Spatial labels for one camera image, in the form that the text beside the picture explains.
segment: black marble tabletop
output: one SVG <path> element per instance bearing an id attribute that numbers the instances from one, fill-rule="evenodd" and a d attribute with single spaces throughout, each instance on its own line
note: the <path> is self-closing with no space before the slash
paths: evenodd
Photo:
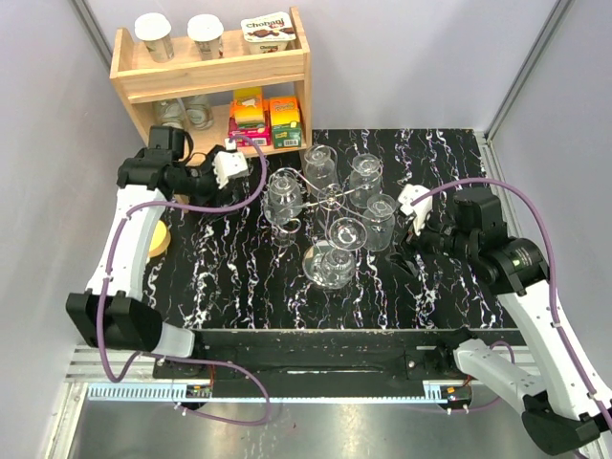
<path id="1" fill-rule="evenodd" d="M 470 130 L 322 130 L 315 143 L 338 151 L 346 181 L 361 153 L 382 160 L 382 192 L 393 197 L 412 183 L 426 187 L 485 175 Z M 297 152 L 269 157 L 270 170 L 300 169 Z M 258 160 L 242 181 L 236 201 L 259 181 Z M 448 195 L 434 201 L 443 213 Z M 386 261 L 391 249 L 357 253 L 358 272 L 345 288 L 329 292 L 313 285 L 301 268 L 304 252 L 322 234 L 314 208 L 289 247 L 278 247 L 259 200 L 232 215 L 165 211 L 172 242 L 151 260 L 144 291 L 165 320 L 193 329 L 448 329 L 514 328 L 500 305 L 475 280 L 467 263 L 444 256 L 419 258 L 419 278 Z M 396 226 L 396 236 L 402 225 Z"/>

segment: wooden rack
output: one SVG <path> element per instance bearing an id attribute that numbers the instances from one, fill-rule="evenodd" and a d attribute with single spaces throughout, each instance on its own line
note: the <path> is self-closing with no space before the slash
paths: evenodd
<path id="1" fill-rule="evenodd" d="M 223 58 L 203 61 L 193 41 L 187 36 L 173 37 L 174 58 L 157 63 L 151 59 L 144 43 L 135 43 L 130 32 L 117 30 L 110 78 L 123 106 L 145 143 L 149 128 L 156 124 L 153 102 L 167 98 L 184 98 L 198 94 L 218 93 L 252 86 L 294 83 L 301 111 L 302 145 L 312 144 L 312 82 L 310 48 L 297 7 L 290 8 L 296 39 L 287 50 L 251 55 L 242 31 L 223 32 Z M 212 109 L 214 125 L 204 131 L 189 129 L 194 151 L 208 153 L 215 144 L 224 144 L 228 136 L 230 106 Z M 255 155 L 252 147 L 241 147 L 247 156 Z M 266 154 L 294 151 L 295 148 L 263 146 Z M 196 155 L 190 164 L 199 164 Z"/>

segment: gray floor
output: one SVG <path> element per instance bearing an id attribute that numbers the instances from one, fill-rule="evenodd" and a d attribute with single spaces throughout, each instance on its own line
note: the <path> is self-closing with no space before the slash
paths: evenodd
<path id="1" fill-rule="evenodd" d="M 484 403 L 489 394 L 481 397 Z M 256 419 L 261 407 L 205 406 Z M 422 414 L 406 405 L 274 407 L 267 426 L 244 428 L 182 417 L 169 405 L 88 403 L 72 459 L 542 458 L 505 404 L 469 415 Z M 571 454 L 559 457 L 572 457 Z"/>

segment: white wall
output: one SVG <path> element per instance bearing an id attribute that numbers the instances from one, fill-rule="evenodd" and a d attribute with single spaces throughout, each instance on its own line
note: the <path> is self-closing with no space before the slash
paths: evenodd
<path id="1" fill-rule="evenodd" d="M 38 457 L 77 342 L 64 312 L 98 262 L 140 138 L 65 0 L 0 15 L 0 444 Z"/>
<path id="2" fill-rule="evenodd" d="M 506 180 L 541 209 L 559 295 L 587 354 L 612 384 L 612 3 L 575 2 L 494 138 Z M 536 226 L 516 205 L 521 226 Z"/>
<path id="3" fill-rule="evenodd" d="M 112 44 L 145 12 L 177 35 L 203 12 L 226 29 L 299 6 L 313 53 L 317 128 L 485 129 L 555 0 L 88 0 Z"/>

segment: yellow round object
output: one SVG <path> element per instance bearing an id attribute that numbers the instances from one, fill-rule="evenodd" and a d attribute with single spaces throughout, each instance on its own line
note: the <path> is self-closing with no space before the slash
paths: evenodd
<path id="1" fill-rule="evenodd" d="M 170 231 L 162 221 L 157 222 L 155 231 L 153 232 L 153 239 L 151 239 L 151 245 L 149 246 L 149 258 L 159 256 L 166 251 L 170 245 Z"/>

